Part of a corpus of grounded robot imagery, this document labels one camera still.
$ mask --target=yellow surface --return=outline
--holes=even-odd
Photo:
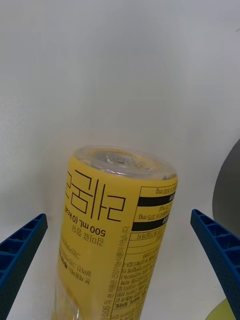
[[[236,320],[236,318],[226,299],[210,313],[206,320]]]
[[[71,158],[58,256],[58,320],[140,318],[177,181],[123,178]],[[140,197],[165,196],[167,204],[138,206]],[[155,221],[161,225],[145,229]],[[144,227],[132,232],[133,223]]]

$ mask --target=yellow can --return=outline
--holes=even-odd
[[[54,320],[138,320],[177,188],[169,164],[88,146],[67,172]]]

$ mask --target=blue clamp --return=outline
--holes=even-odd
[[[216,273],[236,320],[240,320],[240,239],[194,209],[191,226]]]
[[[0,243],[0,320],[6,320],[47,229],[42,213]]]

